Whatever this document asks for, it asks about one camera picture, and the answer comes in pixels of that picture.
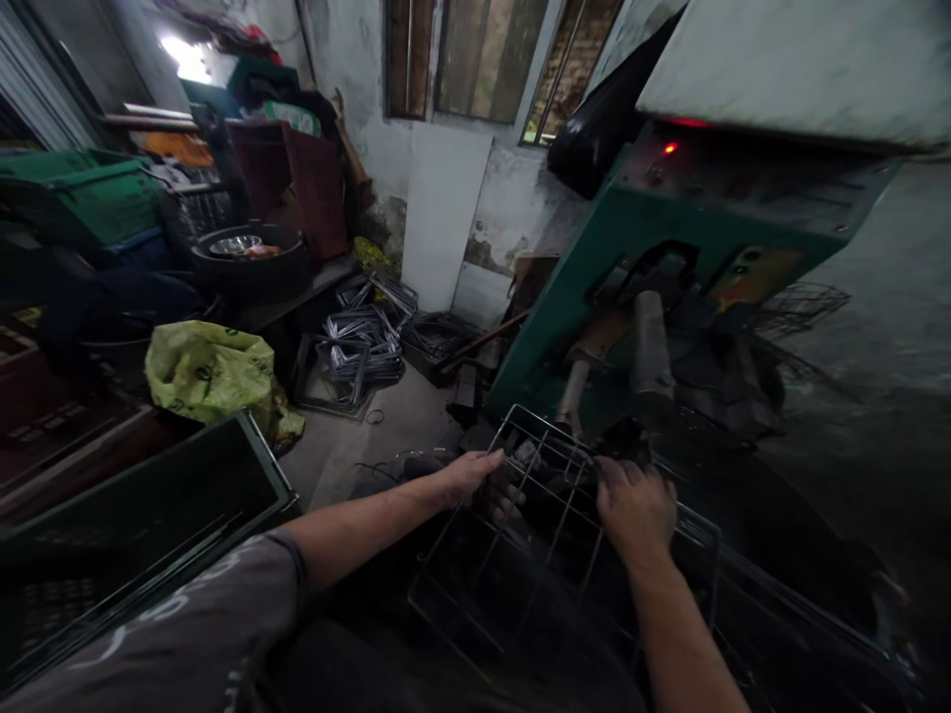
green tray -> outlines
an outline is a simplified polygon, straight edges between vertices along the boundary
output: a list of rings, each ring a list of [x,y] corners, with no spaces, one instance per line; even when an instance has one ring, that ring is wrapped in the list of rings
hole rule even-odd
[[[96,149],[20,155],[0,161],[0,193],[45,243],[95,251],[159,224],[159,187],[142,165]]]

shirt sleeve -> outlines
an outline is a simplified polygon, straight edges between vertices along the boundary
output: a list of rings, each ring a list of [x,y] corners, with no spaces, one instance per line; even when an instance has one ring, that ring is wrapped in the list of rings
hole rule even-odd
[[[255,666],[293,629],[306,572],[291,536],[252,537],[153,607],[0,704],[0,713],[233,713]]]

green crate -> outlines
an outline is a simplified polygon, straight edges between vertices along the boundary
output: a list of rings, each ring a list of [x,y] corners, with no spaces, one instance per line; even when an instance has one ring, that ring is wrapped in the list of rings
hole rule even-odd
[[[142,165],[97,149],[21,155],[0,160],[0,192],[45,243],[96,251],[159,224]]]
[[[0,537],[0,698],[300,514],[237,413]]]

forearm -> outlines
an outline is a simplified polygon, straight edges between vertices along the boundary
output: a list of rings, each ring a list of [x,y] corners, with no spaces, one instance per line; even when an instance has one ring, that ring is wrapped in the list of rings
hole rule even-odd
[[[673,560],[628,571],[658,710],[749,713]]]
[[[450,503],[437,475],[337,503],[282,526],[303,554],[311,585],[326,589]]]

green machine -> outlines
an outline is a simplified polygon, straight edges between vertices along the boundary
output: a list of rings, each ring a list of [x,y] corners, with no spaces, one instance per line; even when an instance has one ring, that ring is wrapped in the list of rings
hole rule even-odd
[[[502,363],[514,403],[587,441],[636,417],[717,447],[774,433],[782,379],[751,326],[843,248],[889,158],[649,123],[621,152]]]

